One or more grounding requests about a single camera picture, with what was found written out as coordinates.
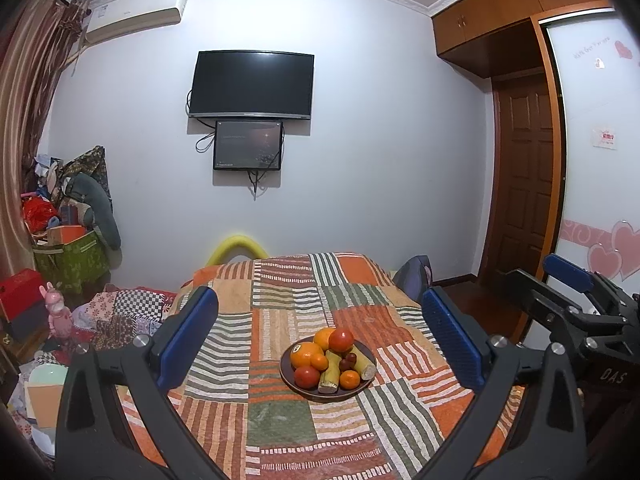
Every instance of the yellow foam noodle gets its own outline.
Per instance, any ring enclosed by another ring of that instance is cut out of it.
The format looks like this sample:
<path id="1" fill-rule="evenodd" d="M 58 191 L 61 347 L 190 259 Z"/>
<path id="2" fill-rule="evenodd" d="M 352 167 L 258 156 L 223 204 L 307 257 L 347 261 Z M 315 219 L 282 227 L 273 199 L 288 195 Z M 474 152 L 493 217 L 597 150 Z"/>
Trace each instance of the yellow foam noodle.
<path id="1" fill-rule="evenodd" d="M 210 267 L 213 265 L 221 264 L 226 254 L 231 249 L 235 249 L 236 247 L 245 248 L 247 251 L 249 251 L 253 255 L 254 260 L 261 260 L 269 257 L 269 255 L 264 251 L 264 249 L 260 247 L 260 245 L 258 245 L 257 242 L 255 242 L 254 240 L 251 240 L 251 238 L 249 238 L 248 236 L 234 235 L 234 236 L 230 236 L 229 238 L 226 238 L 225 240 L 222 241 L 222 243 L 218 247 L 216 247 L 216 250 L 213 251 L 213 254 L 207 261 L 206 266 Z"/>

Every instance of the air conditioner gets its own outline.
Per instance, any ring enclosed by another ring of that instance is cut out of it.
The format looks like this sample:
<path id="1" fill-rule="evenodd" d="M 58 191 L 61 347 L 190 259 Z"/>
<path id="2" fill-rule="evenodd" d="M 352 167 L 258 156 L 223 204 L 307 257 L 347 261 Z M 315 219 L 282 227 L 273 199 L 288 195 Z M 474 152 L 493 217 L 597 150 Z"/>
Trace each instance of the air conditioner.
<path id="1" fill-rule="evenodd" d="M 146 28 L 180 23 L 187 0 L 115 0 L 93 9 L 86 32 L 92 45 Z"/>

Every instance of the sugarcane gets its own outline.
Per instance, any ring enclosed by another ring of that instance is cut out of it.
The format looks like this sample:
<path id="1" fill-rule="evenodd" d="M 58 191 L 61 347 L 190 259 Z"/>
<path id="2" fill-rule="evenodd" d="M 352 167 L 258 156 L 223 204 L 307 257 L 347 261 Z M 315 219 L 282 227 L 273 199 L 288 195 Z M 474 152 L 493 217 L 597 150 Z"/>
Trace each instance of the sugarcane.
<path id="1" fill-rule="evenodd" d="M 331 350 L 327 350 L 324 355 L 329 361 L 329 367 L 320 376 L 318 393 L 334 394 L 338 391 L 338 382 L 340 381 L 339 363 L 341 357 Z"/>
<path id="2" fill-rule="evenodd" d="M 358 350 L 356 345 L 353 345 L 353 347 L 351 348 L 351 352 L 356 354 L 356 362 L 353 365 L 353 369 L 360 374 L 360 377 L 363 381 L 373 379 L 373 377 L 376 375 L 376 365 L 373 364 L 366 355 Z"/>

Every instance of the tangerine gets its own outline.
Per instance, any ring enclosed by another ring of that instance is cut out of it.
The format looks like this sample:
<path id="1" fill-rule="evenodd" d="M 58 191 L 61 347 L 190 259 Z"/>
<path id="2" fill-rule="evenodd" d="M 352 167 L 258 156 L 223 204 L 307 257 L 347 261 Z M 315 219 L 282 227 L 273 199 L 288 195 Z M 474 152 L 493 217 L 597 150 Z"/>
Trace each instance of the tangerine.
<path id="1" fill-rule="evenodd" d="M 313 354 L 311 356 L 311 365 L 319 372 L 324 372 L 329 367 L 329 359 L 324 354 Z"/>
<path id="2" fill-rule="evenodd" d="M 333 333 L 335 328 L 328 326 L 321 328 L 316 332 L 314 336 L 314 343 L 320 345 L 320 348 L 325 352 L 329 349 L 329 336 Z"/>
<path id="3" fill-rule="evenodd" d="M 360 385 L 360 374 L 355 370 L 347 370 L 340 374 L 340 387 L 343 390 L 353 390 Z"/>
<path id="4" fill-rule="evenodd" d="M 320 345 L 312 343 L 311 341 L 303 341 L 298 343 L 291 349 L 289 358 L 291 360 L 291 366 L 294 368 L 300 368 L 301 366 L 310 366 L 311 356 L 314 354 L 322 354 L 324 352 Z"/>

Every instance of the television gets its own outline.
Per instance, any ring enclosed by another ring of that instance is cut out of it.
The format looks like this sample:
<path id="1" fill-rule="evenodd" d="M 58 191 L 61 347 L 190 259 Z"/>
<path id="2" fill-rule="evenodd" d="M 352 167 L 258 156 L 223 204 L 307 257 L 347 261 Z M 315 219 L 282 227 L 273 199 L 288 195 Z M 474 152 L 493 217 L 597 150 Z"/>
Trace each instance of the television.
<path id="1" fill-rule="evenodd" d="M 189 117 L 311 118 L 314 56 L 258 50 L 200 52 Z"/>
<path id="2" fill-rule="evenodd" d="M 214 170 L 279 170 L 282 161 L 281 121 L 216 121 Z"/>

